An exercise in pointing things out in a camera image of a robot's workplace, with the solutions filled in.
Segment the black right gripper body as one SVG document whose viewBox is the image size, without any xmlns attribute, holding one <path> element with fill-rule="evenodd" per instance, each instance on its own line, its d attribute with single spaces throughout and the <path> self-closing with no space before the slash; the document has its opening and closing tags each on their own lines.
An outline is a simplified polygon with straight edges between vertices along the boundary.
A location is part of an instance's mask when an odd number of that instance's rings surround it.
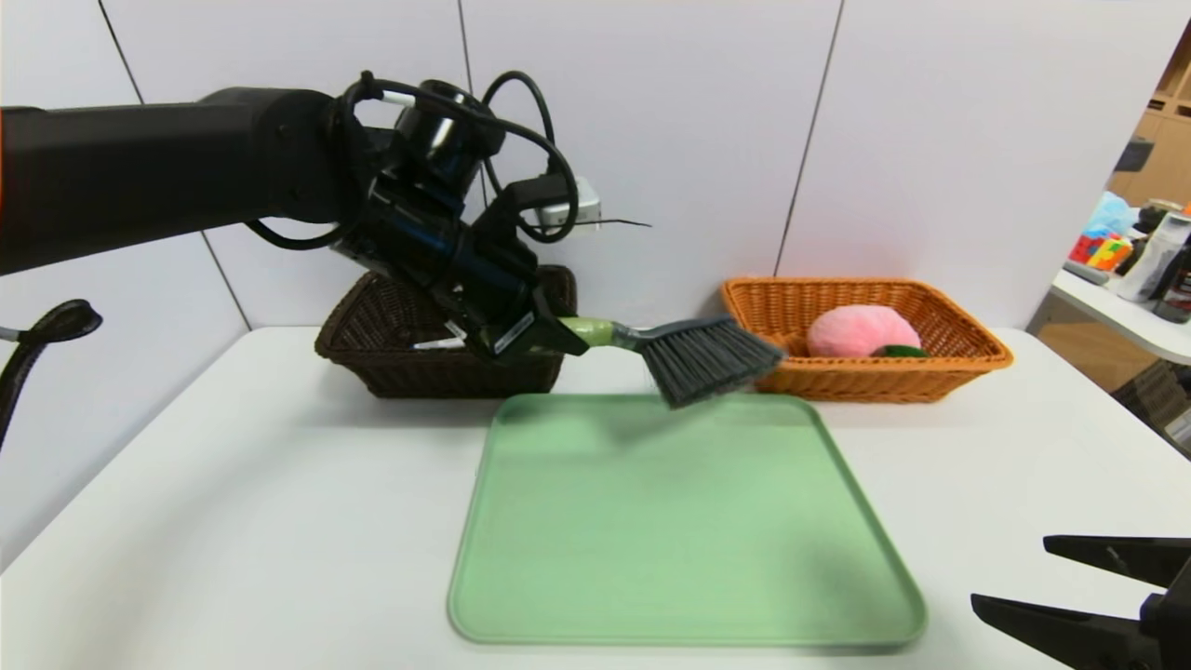
<svg viewBox="0 0 1191 670">
<path fill-rule="evenodd" d="M 1140 631 L 1156 641 L 1162 669 L 1190 669 L 1190 561 L 1178 569 L 1164 595 L 1145 599 Z"/>
</svg>

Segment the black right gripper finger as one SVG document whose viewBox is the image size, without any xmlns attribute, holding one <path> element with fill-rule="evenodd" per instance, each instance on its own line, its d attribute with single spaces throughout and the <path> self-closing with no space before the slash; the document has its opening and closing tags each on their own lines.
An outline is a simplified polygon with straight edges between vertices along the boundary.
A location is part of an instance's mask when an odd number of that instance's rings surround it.
<svg viewBox="0 0 1191 670">
<path fill-rule="evenodd" d="M 1190 559 L 1190 540 L 1184 538 L 1050 536 L 1043 538 L 1043 547 L 1050 555 L 1158 588 L 1173 586 Z"/>
<path fill-rule="evenodd" d="M 1072 669 L 1161 669 L 1158 641 L 1136 620 L 969 595 L 983 624 Z"/>
</svg>

